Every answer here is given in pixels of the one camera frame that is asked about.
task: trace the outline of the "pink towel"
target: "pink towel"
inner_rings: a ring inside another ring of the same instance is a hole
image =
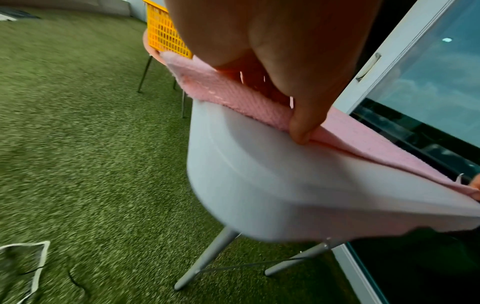
[[[276,129],[286,132],[289,130],[292,116],[289,107],[275,103],[261,93],[221,75],[198,58],[190,60],[172,52],[162,53],[161,56],[182,89],[191,97],[227,106]],[[322,126],[312,133],[310,140],[425,177],[468,196],[480,192],[451,181],[380,134],[333,107]]]

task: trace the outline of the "green turf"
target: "green turf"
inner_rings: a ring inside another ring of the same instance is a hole
[[[274,278],[263,268],[209,273],[173,291],[221,229],[189,186],[180,90],[152,62],[136,92],[144,23],[27,11],[42,19],[0,23],[0,245],[51,241],[36,302],[81,302],[71,256],[94,303],[358,303],[331,254]],[[239,238],[215,264],[308,246]]]

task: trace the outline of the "chair leg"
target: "chair leg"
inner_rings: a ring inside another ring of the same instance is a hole
[[[185,91],[181,95],[181,117],[185,118]]]
[[[150,66],[150,63],[152,62],[152,58],[153,57],[151,55],[148,56],[148,61],[146,62],[145,71],[143,72],[143,76],[141,77],[140,85],[138,86],[137,93],[140,93],[140,89],[142,88],[142,84],[144,83],[144,79],[145,79],[145,76],[147,75],[147,71],[149,70],[149,66]]]
[[[330,249],[330,247],[328,246],[328,244],[326,243],[320,243],[318,244],[317,246],[313,246],[312,248],[310,249],[307,249],[297,255],[294,255],[293,258],[300,258],[300,257],[315,257],[321,253],[324,253],[326,251],[328,251]],[[294,265],[297,265],[298,263],[301,263],[305,260],[303,259],[296,259],[296,260],[290,260],[290,261],[283,261],[283,262],[280,262],[270,268],[268,268],[267,270],[265,270],[265,275],[266,276],[271,276],[279,271],[282,271],[284,269],[287,269],[289,267],[292,267]]]
[[[196,260],[192,267],[178,280],[175,284],[175,290],[180,290],[185,287],[195,276],[208,266],[233,240],[239,236],[238,232],[231,230],[228,227],[223,228],[219,235],[213,242],[205,249],[201,256]]]

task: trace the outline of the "chair seat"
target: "chair seat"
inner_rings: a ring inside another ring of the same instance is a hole
[[[348,241],[480,225],[480,204],[423,177],[310,143],[193,101],[187,172],[225,226],[264,241]]]

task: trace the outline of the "yellow plastic crate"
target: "yellow plastic crate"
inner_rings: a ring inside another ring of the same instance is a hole
[[[194,55],[180,38],[166,8],[150,1],[146,3],[148,44],[157,51],[172,51],[187,58]]]

